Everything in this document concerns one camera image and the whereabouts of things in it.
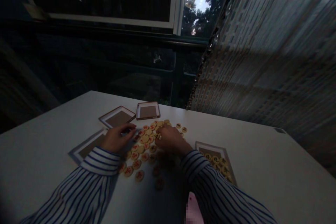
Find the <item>tree foliage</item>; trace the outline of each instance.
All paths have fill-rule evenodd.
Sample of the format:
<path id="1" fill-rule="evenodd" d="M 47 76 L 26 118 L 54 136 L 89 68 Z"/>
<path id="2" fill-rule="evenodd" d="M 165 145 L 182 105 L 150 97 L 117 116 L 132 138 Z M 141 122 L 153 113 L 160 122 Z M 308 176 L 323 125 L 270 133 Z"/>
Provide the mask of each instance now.
<path id="1" fill-rule="evenodd" d="M 215 26 L 224 0 L 206 0 L 209 4 L 204 12 L 196 10 L 195 0 L 186 1 L 181 35 L 190 36 L 192 29 L 196 29 L 195 37 L 209 37 Z"/>

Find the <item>finger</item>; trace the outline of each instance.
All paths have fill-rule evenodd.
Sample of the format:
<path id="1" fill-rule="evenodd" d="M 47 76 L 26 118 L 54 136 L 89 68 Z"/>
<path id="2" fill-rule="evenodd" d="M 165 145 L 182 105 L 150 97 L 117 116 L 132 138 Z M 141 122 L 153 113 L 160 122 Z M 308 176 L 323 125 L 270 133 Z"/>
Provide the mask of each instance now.
<path id="1" fill-rule="evenodd" d="M 161 134 L 162 128 L 158 128 L 156 133 Z"/>
<path id="2" fill-rule="evenodd" d="M 156 138 L 156 139 L 155 139 L 155 144 L 156 144 L 159 148 L 161 148 L 161 147 L 162 147 L 162 140 L 160 140 L 159 138 Z"/>
<path id="3" fill-rule="evenodd" d="M 136 127 L 135 124 L 123 124 L 123 125 L 118 126 L 117 129 L 118 129 L 118 132 L 122 132 L 127 128 L 134 129 L 135 127 Z"/>
<path id="4" fill-rule="evenodd" d="M 124 136 L 124 137 L 122 138 L 122 140 L 123 140 L 125 143 L 127 143 L 128 141 L 130 141 L 130 140 L 134 137 L 136 131 L 137 131 L 136 129 L 132 129 L 126 136 Z"/>

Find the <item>striped shirt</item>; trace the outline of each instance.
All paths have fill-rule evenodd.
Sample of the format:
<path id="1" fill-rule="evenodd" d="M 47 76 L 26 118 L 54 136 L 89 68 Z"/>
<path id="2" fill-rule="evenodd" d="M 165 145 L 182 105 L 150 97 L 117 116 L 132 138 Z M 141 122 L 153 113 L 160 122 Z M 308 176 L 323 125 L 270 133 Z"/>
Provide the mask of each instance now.
<path id="1" fill-rule="evenodd" d="M 95 147 L 46 203 L 21 223 L 100 223 L 111 197 L 120 156 Z M 205 223 L 276 223 L 261 203 L 233 186 L 199 151 L 181 160 Z"/>

